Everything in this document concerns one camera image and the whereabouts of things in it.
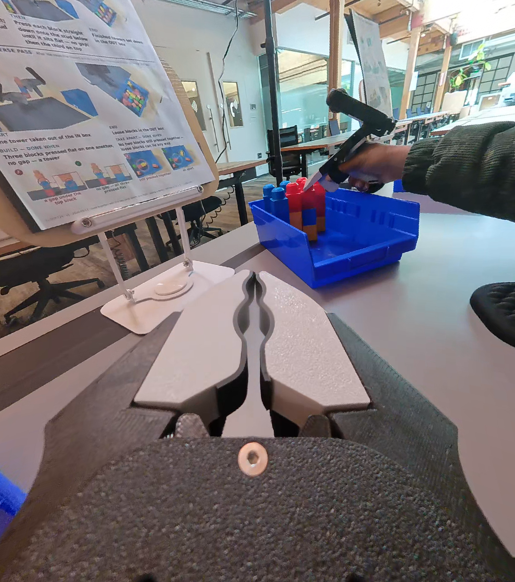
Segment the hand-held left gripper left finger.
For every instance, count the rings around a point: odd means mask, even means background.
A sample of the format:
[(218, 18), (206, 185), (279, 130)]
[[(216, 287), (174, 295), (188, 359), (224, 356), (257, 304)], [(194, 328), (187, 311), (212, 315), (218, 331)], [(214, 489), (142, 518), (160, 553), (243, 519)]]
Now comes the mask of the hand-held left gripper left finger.
[(218, 390), (236, 381), (246, 367), (243, 333), (252, 283), (252, 271), (239, 271), (184, 308), (134, 405), (193, 413), (207, 426), (225, 415), (219, 409)]

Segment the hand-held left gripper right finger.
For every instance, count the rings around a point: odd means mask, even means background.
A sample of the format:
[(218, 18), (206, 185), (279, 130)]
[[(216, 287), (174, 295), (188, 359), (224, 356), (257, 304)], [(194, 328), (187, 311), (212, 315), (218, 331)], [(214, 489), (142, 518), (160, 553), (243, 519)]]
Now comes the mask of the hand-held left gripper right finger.
[(326, 310), (268, 272), (256, 284), (270, 411), (303, 426), (309, 416), (368, 409), (370, 396)]

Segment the cluster of block towers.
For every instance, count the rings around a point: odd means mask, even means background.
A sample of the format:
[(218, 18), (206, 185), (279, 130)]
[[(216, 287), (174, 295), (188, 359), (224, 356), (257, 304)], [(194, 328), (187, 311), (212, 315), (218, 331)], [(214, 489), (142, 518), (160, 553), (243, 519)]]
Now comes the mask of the cluster of block towers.
[[(302, 232), (302, 192), (305, 182), (306, 178), (298, 178), (295, 182), (283, 181), (280, 186), (270, 184), (263, 187), (265, 211)], [(318, 235), (326, 231), (326, 208), (324, 215), (317, 214), (317, 229)]]

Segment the person's right forearm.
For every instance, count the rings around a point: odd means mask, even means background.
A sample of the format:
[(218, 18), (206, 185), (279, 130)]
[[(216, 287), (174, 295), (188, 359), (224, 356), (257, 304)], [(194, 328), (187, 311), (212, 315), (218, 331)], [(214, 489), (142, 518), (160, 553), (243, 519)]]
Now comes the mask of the person's right forearm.
[(515, 222), (515, 122), (460, 126), (414, 144), (402, 186), (474, 214)]

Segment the wooden desk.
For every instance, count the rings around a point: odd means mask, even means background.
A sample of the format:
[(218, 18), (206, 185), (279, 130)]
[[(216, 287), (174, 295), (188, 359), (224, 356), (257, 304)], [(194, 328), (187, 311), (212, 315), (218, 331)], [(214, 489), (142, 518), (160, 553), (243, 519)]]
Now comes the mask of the wooden desk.
[(224, 190), (230, 187), (233, 188), (241, 226), (248, 224), (247, 203), (242, 185), (242, 177), (247, 170), (254, 169), (260, 165), (265, 164), (266, 159), (217, 163), (219, 176), (217, 190)]
[(286, 153), (296, 153), (300, 155), (301, 162), (301, 175), (305, 178), (309, 176), (307, 169), (306, 155), (311, 154), (314, 151), (328, 150), (329, 152), (337, 151), (341, 145), (346, 142), (351, 136), (355, 134), (355, 131), (350, 131), (346, 133), (341, 133), (339, 135), (332, 135), (329, 137), (324, 137), (321, 139), (313, 140), (310, 142), (303, 142), (300, 144), (289, 145), (281, 148), (283, 154)]

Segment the black office chair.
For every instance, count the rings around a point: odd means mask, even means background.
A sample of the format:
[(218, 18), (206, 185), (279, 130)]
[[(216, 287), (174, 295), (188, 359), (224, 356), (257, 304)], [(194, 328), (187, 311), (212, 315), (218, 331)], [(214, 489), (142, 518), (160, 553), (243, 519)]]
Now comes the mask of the black office chair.
[[(267, 164), (268, 171), (271, 176), (276, 177), (276, 167), (274, 159), (274, 132), (271, 129), (267, 130)], [(299, 143), (297, 126), (288, 128), (280, 128), (279, 140), (281, 148), (294, 146)], [(282, 169), (283, 180), (289, 180), (291, 176), (301, 177), (302, 175), (302, 156), (299, 152), (282, 152)]]
[(210, 196), (182, 207), (185, 222), (189, 225), (187, 232), (191, 248), (200, 245), (203, 238), (214, 240), (223, 236), (221, 228), (204, 225), (207, 215), (217, 215), (221, 207), (222, 200), (218, 196)]
[(49, 277), (72, 266), (75, 252), (86, 250), (89, 255), (89, 242), (66, 244), (58, 247), (34, 247), (0, 257), (0, 294), (7, 295), (11, 289), (34, 283), (37, 291), (16, 307), (6, 312), (0, 324), (7, 327), (15, 322), (15, 315), (23, 309), (34, 305), (30, 323), (38, 321), (49, 302), (59, 304), (62, 299), (81, 301), (83, 296), (72, 292), (72, 289), (85, 285), (96, 284), (99, 289), (105, 288), (105, 283), (99, 278), (74, 280), (70, 282), (53, 283)]

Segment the white document stand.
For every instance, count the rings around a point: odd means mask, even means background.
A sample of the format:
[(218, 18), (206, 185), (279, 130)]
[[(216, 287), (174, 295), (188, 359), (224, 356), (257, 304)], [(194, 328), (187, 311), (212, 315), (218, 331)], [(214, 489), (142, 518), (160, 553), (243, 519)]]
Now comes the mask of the white document stand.
[(364, 101), (392, 117), (391, 88), (379, 25), (353, 10), (350, 10), (350, 17), (353, 23), (351, 36), (362, 68)]
[[(161, 63), (165, 67), (170, 81), (176, 82), (176, 93), (181, 102), (184, 102), (183, 98), (186, 96), (188, 102), (185, 112), (194, 115), (193, 132), (196, 137), (200, 137), (203, 132), (195, 113), (189, 105), (189, 99), (180, 79), (166, 63), (162, 61)], [(212, 156), (205, 137), (202, 141), (202, 149), (204, 154)], [(165, 273), (153, 277), (134, 289), (130, 289), (129, 283), (122, 280), (117, 265), (114, 263), (109, 245), (104, 241), (104, 233), (107, 230), (172, 209), (176, 209), (179, 219), (183, 218), (182, 207), (185, 204), (200, 200), (203, 195), (208, 196), (215, 193), (218, 185), (218, 172), (213, 156), (210, 166), (214, 172), (214, 180), (208, 185), (186, 190), (182, 193), (183, 199), (176, 204), (174, 202), (169, 203), (167, 199), (148, 200), (132, 206), (101, 212), (41, 232), (31, 232), (30, 228), (24, 224), (21, 214), (14, 207), (14, 204), (9, 201), (4, 189), (1, 188), (2, 182), (0, 181), (0, 229), (5, 234), (21, 242), (37, 244), (40, 247), (63, 246), (91, 235), (98, 235), (121, 288), (121, 295), (104, 305), (101, 313), (131, 332), (145, 335), (170, 314), (180, 312), (188, 302), (194, 301), (209, 290), (210, 287), (229, 278), (233, 271), (231, 268), (194, 262), (190, 258), (189, 244), (184, 240), (184, 258), (180, 259), (180, 265), (173, 266)]]

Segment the black light stand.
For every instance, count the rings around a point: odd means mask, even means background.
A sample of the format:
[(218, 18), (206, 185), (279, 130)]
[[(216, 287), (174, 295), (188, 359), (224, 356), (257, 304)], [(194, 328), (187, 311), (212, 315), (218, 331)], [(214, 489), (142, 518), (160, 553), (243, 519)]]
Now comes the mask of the black light stand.
[(265, 49), (268, 66), (268, 87), (270, 96), (270, 109), (273, 127), (273, 154), (274, 154), (274, 177), (280, 186), (283, 181), (283, 158), (281, 152), (281, 139), (279, 134), (279, 111), (278, 111), (278, 91), (277, 91), (277, 69), (276, 69), (276, 42), (274, 40), (273, 11), (271, 1), (263, 1), (264, 27), (266, 31)]

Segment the green potted plant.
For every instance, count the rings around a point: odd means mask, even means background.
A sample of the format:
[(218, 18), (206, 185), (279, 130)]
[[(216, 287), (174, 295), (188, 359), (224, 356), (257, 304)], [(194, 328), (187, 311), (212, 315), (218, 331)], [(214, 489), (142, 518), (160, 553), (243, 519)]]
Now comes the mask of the green potted plant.
[(489, 70), (491, 70), (491, 64), (487, 60), (486, 40), (462, 45), (459, 67), (450, 76), (450, 91), (463, 90), (462, 86), (466, 82), (469, 83), (470, 79), (480, 77)]

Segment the printed instruction sheet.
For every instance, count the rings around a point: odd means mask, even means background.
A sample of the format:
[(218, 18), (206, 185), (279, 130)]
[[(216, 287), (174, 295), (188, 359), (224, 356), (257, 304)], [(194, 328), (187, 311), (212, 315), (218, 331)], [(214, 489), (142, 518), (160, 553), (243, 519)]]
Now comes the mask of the printed instruction sheet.
[(132, 1), (0, 1), (0, 181), (31, 232), (210, 184)]

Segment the wall icon panel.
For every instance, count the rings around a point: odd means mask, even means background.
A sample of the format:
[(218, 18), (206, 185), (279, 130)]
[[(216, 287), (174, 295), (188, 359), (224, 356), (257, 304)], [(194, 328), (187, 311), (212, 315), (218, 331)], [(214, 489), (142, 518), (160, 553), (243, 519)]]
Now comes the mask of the wall icon panel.
[(193, 109), (193, 112), (195, 113), (200, 128), (203, 132), (205, 132), (206, 122), (204, 119), (203, 104), (198, 90), (197, 82), (183, 80), (182, 86), (189, 99), (190, 105)]
[(243, 127), (242, 107), (240, 102), (239, 85), (237, 82), (221, 82), (225, 98), (225, 107), (228, 114), (229, 126)]

